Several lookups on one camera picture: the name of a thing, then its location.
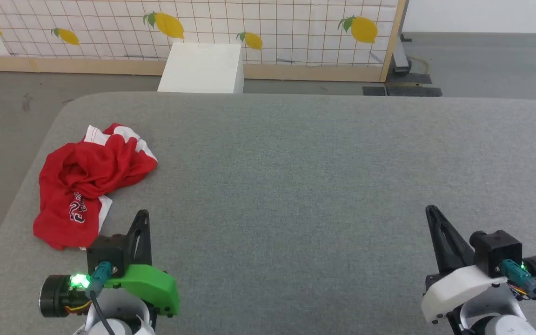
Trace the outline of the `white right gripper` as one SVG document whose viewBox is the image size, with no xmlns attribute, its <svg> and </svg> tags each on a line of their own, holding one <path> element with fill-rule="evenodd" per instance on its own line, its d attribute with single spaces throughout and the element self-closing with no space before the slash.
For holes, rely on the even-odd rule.
<svg viewBox="0 0 536 335">
<path fill-rule="evenodd" d="M 438 271 L 445 275 L 428 288 L 421 301 L 426 322 L 457 307 L 461 307 L 462 321 L 508 310 L 507 279 L 490 278 L 473 266 L 473 249 L 438 207 L 426 206 L 425 214 Z"/>
</svg>

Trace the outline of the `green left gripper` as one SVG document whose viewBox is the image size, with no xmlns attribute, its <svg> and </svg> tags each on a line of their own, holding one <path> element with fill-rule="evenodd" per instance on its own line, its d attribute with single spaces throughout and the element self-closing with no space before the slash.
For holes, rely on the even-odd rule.
<svg viewBox="0 0 536 335">
<path fill-rule="evenodd" d="M 180 312 L 177 282 L 169 274 L 153 267 L 149 211 L 138 210 L 127 234 L 127 269 L 121 277 L 110 278 L 104 288 L 125 289 L 153 305 L 160 315 Z"/>
</svg>

